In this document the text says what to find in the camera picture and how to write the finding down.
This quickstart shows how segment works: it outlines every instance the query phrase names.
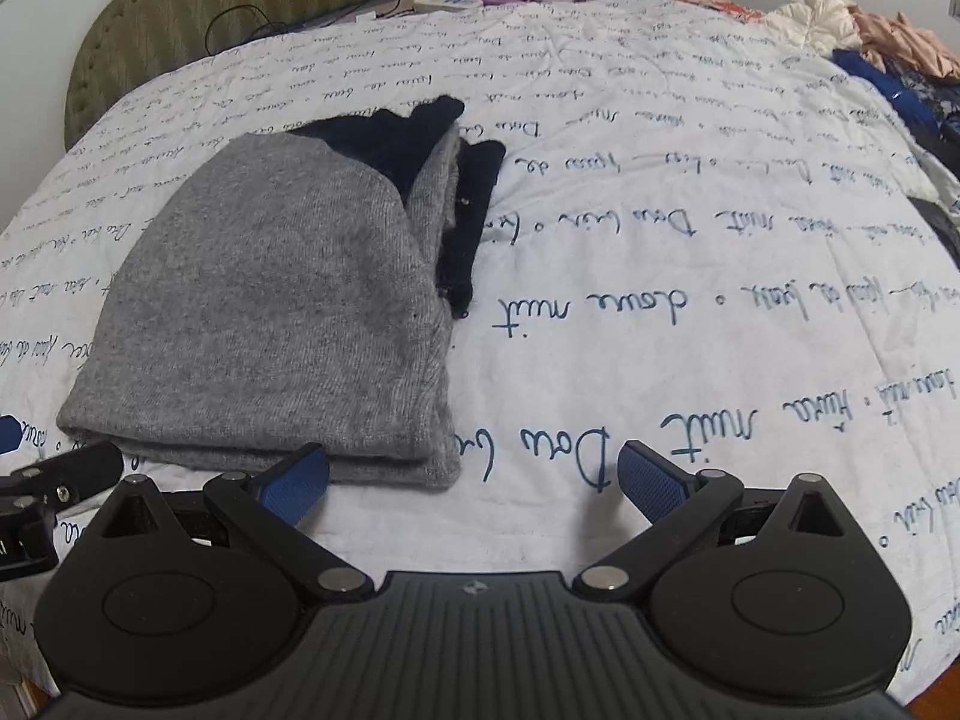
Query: gray sweater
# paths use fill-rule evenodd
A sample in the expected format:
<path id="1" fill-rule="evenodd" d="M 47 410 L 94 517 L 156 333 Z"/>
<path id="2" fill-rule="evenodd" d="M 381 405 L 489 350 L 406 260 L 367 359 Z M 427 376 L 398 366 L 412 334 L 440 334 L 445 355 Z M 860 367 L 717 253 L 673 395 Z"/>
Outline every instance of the gray sweater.
<path id="1" fill-rule="evenodd" d="M 229 143 L 117 271 L 61 429 L 214 470 L 265 469 L 315 440 L 334 480 L 453 484 L 434 279 L 458 146 L 453 128 L 404 210 L 323 141 Z"/>

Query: white bedsheet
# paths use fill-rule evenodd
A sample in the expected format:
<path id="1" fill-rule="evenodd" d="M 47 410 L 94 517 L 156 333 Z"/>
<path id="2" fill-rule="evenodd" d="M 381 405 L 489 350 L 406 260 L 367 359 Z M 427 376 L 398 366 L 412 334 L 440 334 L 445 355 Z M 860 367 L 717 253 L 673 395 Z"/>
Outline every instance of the white bedsheet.
<path id="1" fill-rule="evenodd" d="M 863 82 L 674 1 L 285 35 L 128 95 L 0 236 L 0 413 L 25 428 L 0 470 L 72 448 L 56 412 L 112 274 L 196 167 L 243 132 L 440 93 L 467 103 L 466 138 L 508 147 L 448 356 L 463 474 L 339 485 L 306 532 L 378 578 L 571 574 L 644 527 L 613 474 L 632 437 L 755 487 L 818 471 L 910 601 L 892 693 L 923 690 L 960 652 L 960 274 L 905 198 L 938 199 L 939 165 Z M 209 476 L 130 463 L 166 488 Z M 0 638 L 49 688 L 44 582 L 0 586 Z"/>

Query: triangular cutout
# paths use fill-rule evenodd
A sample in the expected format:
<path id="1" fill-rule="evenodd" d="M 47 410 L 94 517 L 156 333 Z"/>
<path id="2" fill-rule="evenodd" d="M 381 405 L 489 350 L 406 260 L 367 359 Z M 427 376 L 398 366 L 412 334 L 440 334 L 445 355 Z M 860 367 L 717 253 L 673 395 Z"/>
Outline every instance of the triangular cutout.
<path id="1" fill-rule="evenodd" d="M 128 496 L 114 518 L 104 528 L 104 538 L 120 538 L 120 536 L 142 536 L 143 533 L 152 533 L 157 530 L 157 521 L 150 514 L 147 502 L 139 495 Z"/>
<path id="2" fill-rule="evenodd" d="M 833 518 L 819 493 L 803 494 L 790 530 L 797 533 L 816 533 L 817 536 L 843 536 L 840 523 Z"/>

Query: blue textured pad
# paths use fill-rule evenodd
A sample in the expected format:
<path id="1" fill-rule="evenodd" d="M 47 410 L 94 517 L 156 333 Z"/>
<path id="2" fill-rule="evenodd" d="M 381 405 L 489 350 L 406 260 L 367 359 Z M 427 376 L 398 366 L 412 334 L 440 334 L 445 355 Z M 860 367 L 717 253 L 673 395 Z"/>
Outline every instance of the blue textured pad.
<path id="1" fill-rule="evenodd" d="M 304 455 L 284 474 L 264 485 L 260 504 L 288 525 L 304 518 L 323 494 L 330 480 L 330 466 L 322 449 Z"/>
<path id="2" fill-rule="evenodd" d="M 0 455 L 13 452 L 22 439 L 20 420 L 15 416 L 0 416 Z"/>
<path id="3" fill-rule="evenodd" d="M 666 517 L 688 499 L 682 482 L 626 445 L 616 459 L 616 479 L 623 494 L 651 522 Z"/>

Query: white power strip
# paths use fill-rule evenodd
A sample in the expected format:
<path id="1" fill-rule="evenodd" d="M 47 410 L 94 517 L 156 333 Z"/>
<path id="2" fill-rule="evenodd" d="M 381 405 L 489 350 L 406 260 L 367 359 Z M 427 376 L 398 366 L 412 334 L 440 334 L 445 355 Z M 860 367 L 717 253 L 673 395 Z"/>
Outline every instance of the white power strip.
<path id="1" fill-rule="evenodd" d="M 482 0 L 414 0 L 416 13 L 433 13 L 435 10 L 460 13 L 477 7 L 483 7 Z"/>

